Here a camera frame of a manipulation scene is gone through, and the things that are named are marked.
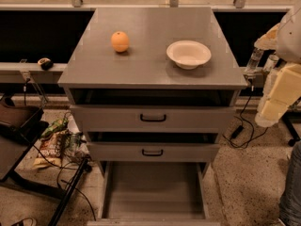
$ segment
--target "orange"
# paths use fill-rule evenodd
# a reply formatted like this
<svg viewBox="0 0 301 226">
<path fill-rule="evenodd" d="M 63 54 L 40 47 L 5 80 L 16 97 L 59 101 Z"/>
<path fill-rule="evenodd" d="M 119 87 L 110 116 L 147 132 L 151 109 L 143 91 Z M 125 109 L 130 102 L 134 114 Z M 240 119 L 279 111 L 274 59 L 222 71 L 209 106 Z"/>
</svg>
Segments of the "orange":
<svg viewBox="0 0 301 226">
<path fill-rule="evenodd" d="M 129 48 L 129 37 L 122 31 L 115 32 L 111 37 L 112 47 L 116 52 L 124 52 Z"/>
</svg>

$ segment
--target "black handle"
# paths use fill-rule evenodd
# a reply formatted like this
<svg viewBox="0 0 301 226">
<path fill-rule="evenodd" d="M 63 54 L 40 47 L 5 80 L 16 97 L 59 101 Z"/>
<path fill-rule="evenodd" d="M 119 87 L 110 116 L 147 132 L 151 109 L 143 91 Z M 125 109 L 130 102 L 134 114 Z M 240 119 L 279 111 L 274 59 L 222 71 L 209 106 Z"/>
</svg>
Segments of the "black handle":
<svg viewBox="0 0 301 226">
<path fill-rule="evenodd" d="M 142 154 L 144 156 L 161 156 L 161 155 L 163 155 L 163 150 L 160 150 L 160 151 L 146 151 L 146 150 L 142 149 Z"/>
<path fill-rule="evenodd" d="M 147 116 L 140 114 L 140 120 L 143 122 L 163 122 L 166 121 L 166 118 L 167 118 L 166 115 L 163 115 L 162 118 L 147 118 Z"/>
</svg>

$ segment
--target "white bowl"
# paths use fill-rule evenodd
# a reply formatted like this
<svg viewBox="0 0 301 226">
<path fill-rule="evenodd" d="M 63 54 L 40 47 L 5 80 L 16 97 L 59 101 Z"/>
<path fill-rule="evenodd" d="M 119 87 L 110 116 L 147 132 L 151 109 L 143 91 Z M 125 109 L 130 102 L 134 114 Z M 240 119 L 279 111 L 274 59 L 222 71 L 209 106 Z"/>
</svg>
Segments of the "white bowl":
<svg viewBox="0 0 301 226">
<path fill-rule="evenodd" d="M 197 41 L 182 40 L 170 44 L 166 50 L 168 57 L 185 69 L 192 70 L 207 63 L 211 52 L 204 44 Z"/>
</svg>

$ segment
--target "jeans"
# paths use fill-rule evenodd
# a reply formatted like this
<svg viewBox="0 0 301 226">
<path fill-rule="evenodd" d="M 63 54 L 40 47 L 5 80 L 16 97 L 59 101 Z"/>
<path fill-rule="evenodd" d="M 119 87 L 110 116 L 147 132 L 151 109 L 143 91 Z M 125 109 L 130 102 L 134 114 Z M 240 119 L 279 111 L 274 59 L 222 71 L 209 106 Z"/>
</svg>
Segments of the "jeans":
<svg viewBox="0 0 301 226">
<path fill-rule="evenodd" d="M 279 218 L 287 226 L 301 226 L 301 141 L 293 147 L 279 209 Z"/>
</svg>

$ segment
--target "closed drawer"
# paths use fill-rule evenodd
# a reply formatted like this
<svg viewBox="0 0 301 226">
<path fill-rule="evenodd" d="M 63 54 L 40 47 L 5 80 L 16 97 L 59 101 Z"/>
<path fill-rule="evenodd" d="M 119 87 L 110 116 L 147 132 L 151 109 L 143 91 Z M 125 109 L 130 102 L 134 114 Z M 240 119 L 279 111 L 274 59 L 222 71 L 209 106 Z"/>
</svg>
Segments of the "closed drawer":
<svg viewBox="0 0 301 226">
<path fill-rule="evenodd" d="M 89 143 L 95 161 L 212 162 L 218 144 Z"/>
<path fill-rule="evenodd" d="M 88 226 L 217 226 L 196 163 L 110 162 L 97 221 Z"/>
<path fill-rule="evenodd" d="M 158 107 L 73 105 L 81 131 L 222 133 L 234 115 L 232 107 Z"/>
</svg>

